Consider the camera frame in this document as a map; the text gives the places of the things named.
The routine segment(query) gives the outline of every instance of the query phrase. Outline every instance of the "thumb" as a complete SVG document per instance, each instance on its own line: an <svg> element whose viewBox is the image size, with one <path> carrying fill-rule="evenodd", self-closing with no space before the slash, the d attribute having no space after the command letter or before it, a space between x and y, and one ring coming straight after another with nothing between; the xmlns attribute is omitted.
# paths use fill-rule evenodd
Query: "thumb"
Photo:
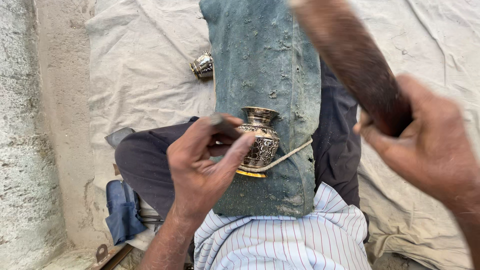
<svg viewBox="0 0 480 270"><path fill-rule="evenodd" d="M250 147L255 141L255 133L247 132L243 134L238 140L236 140L230 149L226 152L225 156L216 165L218 166L221 174L230 178L235 170L240 166L243 158L250 151Z"/></svg>
<svg viewBox="0 0 480 270"><path fill-rule="evenodd" d="M360 127L360 134L375 151L383 158L386 152L395 144L395 139L381 133L373 124Z"/></svg>

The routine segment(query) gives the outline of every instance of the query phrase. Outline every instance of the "vase rim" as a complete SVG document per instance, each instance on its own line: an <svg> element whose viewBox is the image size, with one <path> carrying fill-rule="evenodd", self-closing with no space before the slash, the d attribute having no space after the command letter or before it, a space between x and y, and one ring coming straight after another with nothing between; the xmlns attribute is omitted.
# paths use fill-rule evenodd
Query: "vase rim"
<svg viewBox="0 0 480 270"><path fill-rule="evenodd" d="M273 118L276 117L276 116L278 116L278 115L280 114L280 113L279 113L278 111L276 111L276 110L267 109L267 108L262 108L262 107L255 107L255 106L246 106L246 107L243 107L243 108L241 108L241 109L242 109L242 111L244 111L244 112L246 112L246 110L244 110L244 109L247 109L247 110L248 110L248 109L267 110L267 111L270 111L270 112L273 113Z"/></svg>

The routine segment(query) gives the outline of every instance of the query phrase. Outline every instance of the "striped shirt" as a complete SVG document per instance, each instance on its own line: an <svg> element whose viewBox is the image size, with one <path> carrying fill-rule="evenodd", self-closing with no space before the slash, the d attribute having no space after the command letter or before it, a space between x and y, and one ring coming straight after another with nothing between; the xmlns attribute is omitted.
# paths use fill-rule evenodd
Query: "striped shirt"
<svg viewBox="0 0 480 270"><path fill-rule="evenodd" d="M313 204L314 211L301 218L210 211L195 233L195 269L370 270L360 209L325 183Z"/></svg>

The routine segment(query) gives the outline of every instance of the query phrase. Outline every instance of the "engraved brass vase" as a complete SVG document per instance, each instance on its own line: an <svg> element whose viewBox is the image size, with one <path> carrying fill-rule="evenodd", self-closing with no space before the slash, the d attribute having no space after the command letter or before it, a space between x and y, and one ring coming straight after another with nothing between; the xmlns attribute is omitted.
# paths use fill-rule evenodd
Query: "engraved brass vase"
<svg viewBox="0 0 480 270"><path fill-rule="evenodd" d="M193 74L197 79L213 76L213 58L210 51L202 52L193 63L190 64Z"/></svg>
<svg viewBox="0 0 480 270"><path fill-rule="evenodd" d="M279 114L274 110L258 107L243 107L242 111L247 114L248 122L239 126L238 129L244 132L255 132L256 139L241 164L247 168L265 167L272 162L280 142L280 138L271 124L272 119ZM266 177L262 172L245 172L240 169L237 172L249 176Z"/></svg>

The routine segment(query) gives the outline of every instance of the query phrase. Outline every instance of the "dark trousers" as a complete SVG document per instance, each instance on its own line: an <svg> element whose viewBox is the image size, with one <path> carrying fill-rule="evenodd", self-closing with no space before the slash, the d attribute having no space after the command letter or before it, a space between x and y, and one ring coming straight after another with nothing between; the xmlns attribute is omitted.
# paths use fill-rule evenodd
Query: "dark trousers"
<svg viewBox="0 0 480 270"><path fill-rule="evenodd" d="M353 134L357 102L322 61L322 101L319 125L312 135L315 191L321 182L333 187L348 205L360 208L357 167L360 137ZM175 191L166 157L167 148L196 121L128 135L115 152L123 179L165 218Z"/></svg>

